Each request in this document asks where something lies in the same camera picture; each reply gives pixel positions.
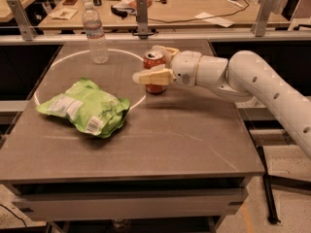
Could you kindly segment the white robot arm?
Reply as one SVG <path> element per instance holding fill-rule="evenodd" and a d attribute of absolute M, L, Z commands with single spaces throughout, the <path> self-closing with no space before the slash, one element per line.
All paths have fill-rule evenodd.
<path fill-rule="evenodd" d="M 286 83 L 259 55 L 241 50 L 230 59 L 155 46 L 164 64 L 132 76 L 138 84 L 201 86 L 234 102 L 257 98 L 311 157 L 311 101 Z"/>

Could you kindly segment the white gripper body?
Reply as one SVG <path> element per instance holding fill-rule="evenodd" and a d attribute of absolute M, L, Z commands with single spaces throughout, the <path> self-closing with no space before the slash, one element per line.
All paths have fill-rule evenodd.
<path fill-rule="evenodd" d="M 202 54 L 197 51 L 182 51 L 171 61 L 171 70 L 175 75 L 175 83 L 181 86 L 194 87 L 195 75 Z"/>

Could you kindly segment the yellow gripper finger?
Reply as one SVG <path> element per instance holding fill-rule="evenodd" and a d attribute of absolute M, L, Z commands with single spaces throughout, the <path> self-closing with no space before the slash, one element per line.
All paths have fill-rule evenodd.
<path fill-rule="evenodd" d="M 138 84 L 168 85 L 174 82 L 175 75 L 164 64 L 156 65 L 151 69 L 145 69 L 132 76 L 132 80 Z"/>
<path fill-rule="evenodd" d="M 169 66 L 174 56 L 180 52 L 178 49 L 169 48 L 169 47 L 160 46 L 160 45 L 152 46 L 152 49 L 159 50 L 164 55 L 166 66 Z"/>

